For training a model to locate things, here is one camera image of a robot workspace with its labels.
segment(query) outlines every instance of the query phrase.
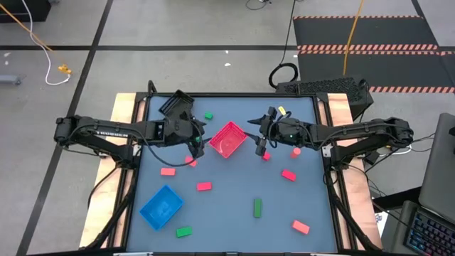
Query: wooden table edge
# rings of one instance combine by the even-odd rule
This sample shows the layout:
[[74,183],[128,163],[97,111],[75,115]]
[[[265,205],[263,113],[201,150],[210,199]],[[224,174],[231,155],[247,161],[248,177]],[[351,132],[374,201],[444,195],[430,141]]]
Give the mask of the wooden table edge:
[[[130,123],[134,108],[134,99],[136,93],[117,93],[114,107],[112,108],[111,121],[127,122]],[[328,94],[328,105],[332,116],[333,125],[352,124],[353,120],[350,115],[348,98],[345,94]],[[139,106],[138,120],[141,120],[142,113],[144,112],[145,104]],[[322,104],[319,104],[321,119],[326,118]],[[126,139],[107,137],[107,139],[116,144],[126,143]],[[347,140],[339,142],[342,145],[349,145],[354,143],[355,140]],[[360,159],[354,159],[351,164],[363,170],[363,164]],[[103,178],[109,171],[114,168],[114,162],[110,159],[101,159],[98,166],[97,178],[95,184]],[[120,171],[117,169],[111,177],[109,177],[93,194],[90,207],[85,219],[85,225],[80,240],[80,247],[86,246],[91,243],[98,233],[103,229],[105,223],[112,215],[114,202],[117,195],[119,185]],[[348,200],[350,211],[354,220],[362,228],[363,232],[371,239],[371,241],[378,247],[382,247],[378,227],[376,225],[375,214],[373,205],[371,203],[370,189],[363,174],[354,168],[349,168],[344,171],[344,178],[346,190],[348,192]],[[128,189],[129,182],[125,186],[124,193]],[[123,235],[124,215],[120,218],[117,224],[116,237],[114,238],[114,246],[120,246]],[[340,220],[341,235],[344,248],[349,248],[349,238],[346,229],[346,222],[343,217],[338,213]],[[359,249],[362,249],[361,244],[358,242]]]

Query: pink block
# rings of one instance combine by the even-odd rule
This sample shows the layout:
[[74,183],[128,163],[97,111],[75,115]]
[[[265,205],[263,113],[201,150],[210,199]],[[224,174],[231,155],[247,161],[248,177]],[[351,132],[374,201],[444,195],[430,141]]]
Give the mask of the pink block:
[[294,220],[294,222],[292,223],[292,227],[295,228],[296,230],[302,232],[305,235],[307,235],[308,232],[310,231],[310,227],[309,226],[301,223],[298,220]]
[[301,150],[299,148],[294,148],[292,149],[291,152],[291,158],[297,158],[301,153]]
[[283,170],[282,176],[283,176],[284,178],[289,179],[290,181],[295,181],[295,180],[296,180],[296,174],[293,173],[292,171],[289,171],[289,170],[286,170],[286,169]]
[[161,175],[162,176],[174,176],[176,175],[175,168],[161,168]]
[[262,157],[263,160],[269,161],[270,160],[270,154],[269,152],[265,152],[264,156]]
[[[193,160],[193,157],[191,157],[191,156],[185,157],[185,163],[189,163],[189,162],[191,162],[192,160]],[[198,164],[198,162],[197,162],[197,161],[194,161],[193,163],[190,164],[190,166],[196,167],[196,164]]]
[[198,191],[206,191],[212,189],[212,183],[211,182],[202,182],[198,183]]

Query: blue container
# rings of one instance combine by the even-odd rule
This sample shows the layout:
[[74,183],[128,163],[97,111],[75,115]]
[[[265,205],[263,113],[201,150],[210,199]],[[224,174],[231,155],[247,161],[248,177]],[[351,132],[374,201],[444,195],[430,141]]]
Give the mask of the blue container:
[[150,226],[158,231],[182,205],[182,198],[172,188],[164,185],[139,212]]

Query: gray tabletop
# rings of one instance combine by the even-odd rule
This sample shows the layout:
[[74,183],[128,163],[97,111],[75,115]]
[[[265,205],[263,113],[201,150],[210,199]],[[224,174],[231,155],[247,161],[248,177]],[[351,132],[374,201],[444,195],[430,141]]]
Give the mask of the gray tabletop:
[[[158,108],[166,97],[151,99],[149,120],[162,119]],[[311,98],[197,97],[193,113],[206,120],[205,138],[213,137],[229,121],[246,132],[259,134],[257,125],[247,120],[265,114],[269,106],[284,106],[292,117],[314,123]],[[322,182],[321,153],[302,149],[291,159],[291,146],[267,147],[272,155],[263,161],[255,155],[255,143],[247,139],[229,159],[207,145],[196,167],[177,168],[175,176],[161,176],[165,167],[144,150],[129,229],[128,252],[335,252],[336,243],[328,201]],[[156,153],[172,163],[183,163],[189,155],[184,145],[156,148]],[[283,169],[296,173],[296,181],[281,177]],[[212,182],[212,190],[198,192],[198,182]],[[160,231],[155,231],[139,210],[164,185],[169,185],[185,201],[182,208]],[[253,200],[262,199],[262,217],[253,217]],[[299,220],[310,227],[303,235],[291,227]],[[176,229],[193,228],[193,234],[176,237]]]

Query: yellow tag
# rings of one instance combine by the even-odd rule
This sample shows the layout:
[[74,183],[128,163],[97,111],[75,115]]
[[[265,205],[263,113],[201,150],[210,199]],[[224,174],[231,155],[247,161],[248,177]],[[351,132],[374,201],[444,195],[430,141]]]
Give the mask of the yellow tag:
[[286,110],[284,110],[284,107],[283,107],[283,106],[279,106],[279,107],[278,107],[278,110],[279,110],[279,112],[280,112],[282,115],[285,115],[285,114],[286,114]]

